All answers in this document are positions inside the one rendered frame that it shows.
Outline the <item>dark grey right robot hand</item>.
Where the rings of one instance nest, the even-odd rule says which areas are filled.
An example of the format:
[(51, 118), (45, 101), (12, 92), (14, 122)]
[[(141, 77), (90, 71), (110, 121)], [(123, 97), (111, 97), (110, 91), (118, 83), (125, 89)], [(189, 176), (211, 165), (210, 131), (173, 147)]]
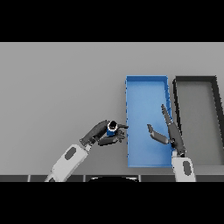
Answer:
[(147, 128), (149, 130), (150, 136), (152, 139), (160, 142), (161, 144), (170, 144), (171, 147), (177, 152), (177, 156), (183, 158), (186, 154), (186, 147), (184, 145), (179, 127), (175, 122), (172, 121), (164, 104), (161, 105), (161, 109), (166, 126), (168, 128), (169, 136), (165, 136), (159, 132), (156, 132), (152, 126), (148, 124)]

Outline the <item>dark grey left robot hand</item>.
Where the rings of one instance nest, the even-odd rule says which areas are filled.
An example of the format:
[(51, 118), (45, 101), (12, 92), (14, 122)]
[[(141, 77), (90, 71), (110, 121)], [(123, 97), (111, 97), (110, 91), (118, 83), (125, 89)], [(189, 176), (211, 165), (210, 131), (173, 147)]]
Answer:
[(93, 145), (98, 143), (100, 146), (115, 144), (121, 142), (124, 138), (123, 129), (127, 129), (128, 126), (117, 123), (117, 130), (114, 136), (107, 136), (107, 127), (111, 121), (104, 120), (96, 124), (83, 138), (80, 139), (80, 143), (83, 146)]

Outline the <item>blue pipe with pale ring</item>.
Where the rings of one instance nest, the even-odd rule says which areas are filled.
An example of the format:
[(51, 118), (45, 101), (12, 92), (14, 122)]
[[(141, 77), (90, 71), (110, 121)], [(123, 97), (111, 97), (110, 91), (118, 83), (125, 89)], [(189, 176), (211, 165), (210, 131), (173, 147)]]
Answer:
[(114, 136), (116, 134), (117, 128), (118, 128), (118, 126), (117, 126), (116, 121), (111, 121), (107, 127), (107, 136), (108, 137)]

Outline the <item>dark grey bin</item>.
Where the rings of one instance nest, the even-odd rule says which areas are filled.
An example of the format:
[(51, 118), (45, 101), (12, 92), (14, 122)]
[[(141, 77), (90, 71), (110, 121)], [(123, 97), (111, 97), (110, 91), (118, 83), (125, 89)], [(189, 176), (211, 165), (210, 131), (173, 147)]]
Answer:
[(195, 165), (224, 165), (224, 113), (217, 77), (176, 76), (172, 85), (185, 155)]

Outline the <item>blue bin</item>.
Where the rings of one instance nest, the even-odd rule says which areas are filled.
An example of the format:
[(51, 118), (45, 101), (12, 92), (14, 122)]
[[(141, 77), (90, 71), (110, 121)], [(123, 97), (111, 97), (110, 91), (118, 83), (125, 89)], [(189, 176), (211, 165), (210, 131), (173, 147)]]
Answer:
[(150, 136), (148, 124), (169, 136), (162, 114), (164, 104), (172, 115), (170, 89), (166, 75), (127, 75), (125, 80), (128, 167), (171, 167), (172, 147)]

